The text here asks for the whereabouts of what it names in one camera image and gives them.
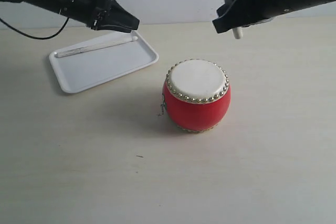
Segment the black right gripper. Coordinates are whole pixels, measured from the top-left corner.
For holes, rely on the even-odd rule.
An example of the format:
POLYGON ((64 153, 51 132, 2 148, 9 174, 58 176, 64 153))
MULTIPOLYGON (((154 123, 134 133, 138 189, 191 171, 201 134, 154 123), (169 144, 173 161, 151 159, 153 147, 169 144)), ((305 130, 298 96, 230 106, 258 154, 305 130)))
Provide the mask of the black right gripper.
POLYGON ((212 24, 218 34, 248 27, 289 12, 288 0, 227 0, 217 9, 212 24))

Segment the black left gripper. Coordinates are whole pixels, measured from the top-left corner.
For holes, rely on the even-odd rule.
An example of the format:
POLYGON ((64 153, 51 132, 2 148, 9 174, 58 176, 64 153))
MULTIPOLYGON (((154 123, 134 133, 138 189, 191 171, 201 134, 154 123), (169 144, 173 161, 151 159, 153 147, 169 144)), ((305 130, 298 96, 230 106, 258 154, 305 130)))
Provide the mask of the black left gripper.
POLYGON ((140 20, 116 0, 60 0, 59 14, 85 24, 92 30, 130 33, 140 20))

